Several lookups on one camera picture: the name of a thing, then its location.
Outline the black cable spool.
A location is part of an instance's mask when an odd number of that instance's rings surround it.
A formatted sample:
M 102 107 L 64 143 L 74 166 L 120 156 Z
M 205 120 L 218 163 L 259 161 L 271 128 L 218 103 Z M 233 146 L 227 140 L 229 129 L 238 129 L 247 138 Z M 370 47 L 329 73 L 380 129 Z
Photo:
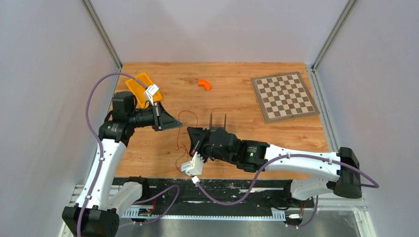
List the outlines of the black cable spool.
M 224 114 L 223 122 L 221 122 L 220 119 L 213 119 L 213 113 L 210 113 L 209 117 L 209 130 L 211 132 L 215 132 L 218 129 L 226 131 L 226 125 L 227 125 L 227 114 Z

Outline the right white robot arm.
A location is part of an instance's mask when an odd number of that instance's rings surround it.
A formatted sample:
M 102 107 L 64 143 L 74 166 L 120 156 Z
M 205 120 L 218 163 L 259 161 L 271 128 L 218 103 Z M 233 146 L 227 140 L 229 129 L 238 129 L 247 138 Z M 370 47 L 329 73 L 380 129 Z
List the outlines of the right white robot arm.
M 188 127 L 191 160 L 180 171 L 195 181 L 209 160 L 235 165 L 245 172 L 292 171 L 309 174 L 309 178 L 291 180 L 282 192 L 283 202 L 295 206 L 301 200 L 333 193 L 338 197 L 362 197 L 360 163 L 351 148 L 337 152 L 314 153 L 292 150 L 266 142 L 241 140 L 223 128 L 208 130 Z

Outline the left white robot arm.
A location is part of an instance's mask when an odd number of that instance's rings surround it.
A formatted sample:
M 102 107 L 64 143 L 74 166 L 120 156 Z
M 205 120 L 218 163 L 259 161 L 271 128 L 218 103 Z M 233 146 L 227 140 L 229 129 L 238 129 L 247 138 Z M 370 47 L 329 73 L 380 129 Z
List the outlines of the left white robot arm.
M 84 188 L 73 206 L 66 206 L 62 219 L 77 237 L 113 237 L 121 215 L 137 202 L 146 204 L 151 198 L 148 180 L 134 177 L 115 195 L 110 189 L 118 164 L 136 128 L 151 127 L 164 131 L 182 127 L 157 101 L 141 109 L 132 92 L 117 92 L 112 109 L 94 136 L 98 148 Z

